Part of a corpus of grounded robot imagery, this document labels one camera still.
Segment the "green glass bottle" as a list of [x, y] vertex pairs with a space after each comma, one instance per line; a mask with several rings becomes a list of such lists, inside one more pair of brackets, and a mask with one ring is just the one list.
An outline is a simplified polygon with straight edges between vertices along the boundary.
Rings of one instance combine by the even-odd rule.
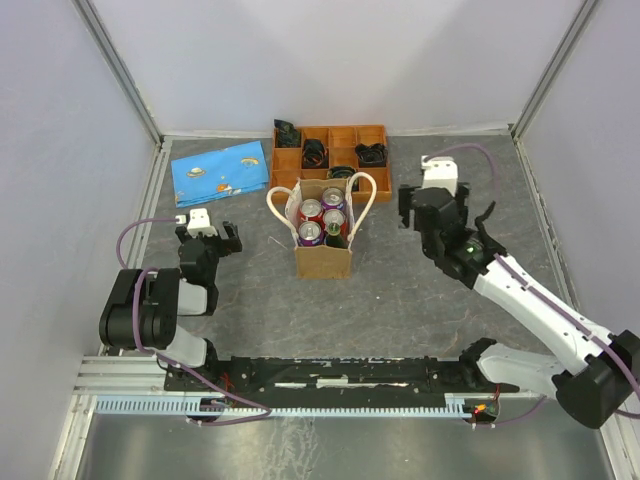
[[346, 249], [347, 242], [342, 234], [341, 225], [335, 222], [326, 226], [325, 245], [332, 248]]

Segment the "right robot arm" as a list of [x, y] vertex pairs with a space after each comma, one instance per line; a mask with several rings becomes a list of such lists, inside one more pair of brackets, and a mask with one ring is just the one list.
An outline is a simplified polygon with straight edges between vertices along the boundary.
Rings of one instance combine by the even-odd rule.
[[423, 254], [448, 277], [492, 301], [529, 330], [550, 355], [495, 343], [462, 362], [460, 382], [481, 391], [507, 383], [555, 399], [581, 425], [598, 429], [639, 392], [639, 338], [596, 324], [551, 294], [486, 231], [487, 207], [468, 227], [468, 190], [399, 189], [404, 227], [419, 232]]

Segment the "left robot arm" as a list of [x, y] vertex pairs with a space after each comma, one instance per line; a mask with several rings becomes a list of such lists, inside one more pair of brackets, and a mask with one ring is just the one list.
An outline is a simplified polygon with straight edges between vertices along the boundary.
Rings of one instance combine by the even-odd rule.
[[178, 325], [180, 316], [211, 316], [217, 307], [215, 284], [222, 258], [242, 251], [237, 226], [223, 223], [222, 237], [206, 215], [177, 219], [179, 266], [145, 274], [118, 273], [99, 321], [101, 342], [112, 348], [149, 350], [186, 366], [187, 379], [209, 390], [221, 378], [212, 343]]

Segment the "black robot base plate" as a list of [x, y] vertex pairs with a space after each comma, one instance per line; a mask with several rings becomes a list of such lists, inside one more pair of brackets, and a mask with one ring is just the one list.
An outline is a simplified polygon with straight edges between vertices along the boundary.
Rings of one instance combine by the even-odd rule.
[[440, 407], [447, 394], [516, 393], [469, 360], [233, 357], [197, 370], [217, 386], [271, 408]]

